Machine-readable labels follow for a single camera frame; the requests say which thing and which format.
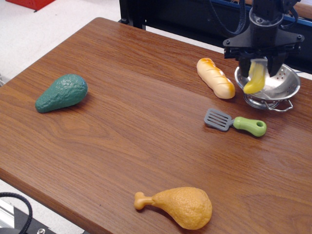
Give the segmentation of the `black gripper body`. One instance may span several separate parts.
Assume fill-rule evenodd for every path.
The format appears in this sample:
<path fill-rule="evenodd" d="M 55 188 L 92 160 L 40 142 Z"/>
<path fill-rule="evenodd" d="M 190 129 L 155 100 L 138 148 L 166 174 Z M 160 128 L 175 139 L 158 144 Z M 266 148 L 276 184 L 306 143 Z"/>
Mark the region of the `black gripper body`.
<path fill-rule="evenodd" d="M 300 51 L 303 34 L 289 32 L 282 25 L 284 13 L 278 10 L 251 9 L 249 26 L 241 34 L 223 41 L 224 58 L 239 59 L 296 54 Z"/>

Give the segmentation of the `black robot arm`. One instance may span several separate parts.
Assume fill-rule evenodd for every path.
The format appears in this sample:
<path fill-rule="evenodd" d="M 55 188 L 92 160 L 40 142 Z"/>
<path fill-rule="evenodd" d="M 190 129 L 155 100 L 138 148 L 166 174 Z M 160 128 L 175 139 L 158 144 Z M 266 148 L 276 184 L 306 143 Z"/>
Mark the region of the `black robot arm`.
<path fill-rule="evenodd" d="M 288 32 L 296 25 L 296 0 L 254 0 L 249 11 L 248 28 L 224 40 L 224 58 L 235 58 L 241 74 L 249 75 L 253 59 L 266 58 L 270 77 L 283 65 L 290 54 L 298 54 L 304 36 Z"/>

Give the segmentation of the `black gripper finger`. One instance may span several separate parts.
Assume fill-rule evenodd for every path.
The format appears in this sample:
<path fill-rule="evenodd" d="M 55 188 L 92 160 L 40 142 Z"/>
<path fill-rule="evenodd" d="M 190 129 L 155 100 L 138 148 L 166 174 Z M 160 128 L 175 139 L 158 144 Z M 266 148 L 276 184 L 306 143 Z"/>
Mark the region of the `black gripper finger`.
<path fill-rule="evenodd" d="M 240 56 L 238 59 L 239 62 L 239 68 L 241 71 L 241 75 L 243 77 L 248 77 L 249 76 L 249 70 L 251 67 L 251 60 L 253 59 L 252 56 Z"/>
<path fill-rule="evenodd" d="M 273 77 L 280 70 L 288 54 L 271 54 L 267 56 L 267 70 L 270 77 Z"/>

